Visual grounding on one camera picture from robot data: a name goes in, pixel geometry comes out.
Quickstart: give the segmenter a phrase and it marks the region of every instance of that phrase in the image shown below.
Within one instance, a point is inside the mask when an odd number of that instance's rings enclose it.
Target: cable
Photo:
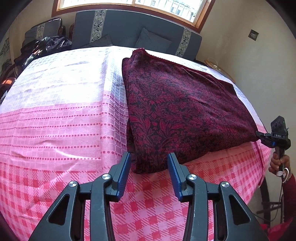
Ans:
[[[281,192],[279,193],[279,202],[280,202],[280,200],[281,200]],[[272,221],[275,220],[278,211],[279,211],[279,210],[277,209],[277,210],[276,210],[276,215],[275,215],[275,217],[274,217],[272,220],[267,220],[267,219],[265,219],[265,218],[259,217],[257,214],[254,214],[254,213],[253,213],[253,215],[254,215],[255,217],[257,217],[257,218],[260,218],[260,219],[266,221],[266,222],[272,222]]]

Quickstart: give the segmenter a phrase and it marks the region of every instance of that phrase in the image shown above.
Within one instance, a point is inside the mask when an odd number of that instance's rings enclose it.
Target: black plastic arm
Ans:
[[[131,166],[125,153],[119,164],[93,182],[71,181],[50,206],[29,241],[83,241],[85,201],[91,200],[91,240],[114,241],[110,202],[123,196]]]
[[[228,182],[206,183],[180,165],[174,153],[168,155],[168,167],[177,198],[189,202],[183,241],[207,240],[208,200],[213,201],[214,241],[268,241],[255,216]]]

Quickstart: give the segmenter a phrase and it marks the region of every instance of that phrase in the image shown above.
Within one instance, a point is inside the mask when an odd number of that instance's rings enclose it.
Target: pillow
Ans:
[[[112,44],[110,35],[107,34],[104,37],[102,37],[92,43],[89,43],[81,48],[109,47],[109,46],[113,46],[113,44]]]
[[[151,51],[166,53],[171,43],[171,41],[151,33],[147,29],[143,28],[135,48],[144,48]]]

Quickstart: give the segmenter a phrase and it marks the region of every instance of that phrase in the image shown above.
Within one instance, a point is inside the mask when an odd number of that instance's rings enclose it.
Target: cream wall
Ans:
[[[54,0],[33,0],[14,20],[10,27],[9,39],[12,49],[12,60],[20,56],[20,49],[25,38],[25,32],[34,25],[52,18],[52,6]],[[67,34],[75,21],[76,12],[62,14],[56,18],[62,18]]]
[[[278,115],[285,118],[292,143],[286,154],[296,172],[296,39],[265,0],[245,1],[239,15],[219,65],[236,80],[268,131]],[[259,33],[256,41],[248,38],[251,29]],[[270,173],[266,178],[271,201],[277,201],[280,179]]]
[[[208,58],[220,60],[224,47],[238,24],[242,5],[248,0],[216,0],[202,28],[202,43],[196,59],[203,61]]]

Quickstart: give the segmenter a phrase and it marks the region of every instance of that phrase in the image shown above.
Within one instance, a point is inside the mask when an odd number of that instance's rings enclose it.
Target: person's arm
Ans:
[[[289,178],[289,180],[283,183],[284,222],[286,222],[290,218],[296,217],[296,180],[290,169],[290,157],[284,155],[281,160],[279,160],[278,155],[274,152],[268,170],[271,173],[276,174],[281,163],[285,163],[285,167],[290,171],[287,176],[287,179]]]
[[[284,222],[296,217],[296,180],[292,174],[290,179],[283,184],[284,193]]]

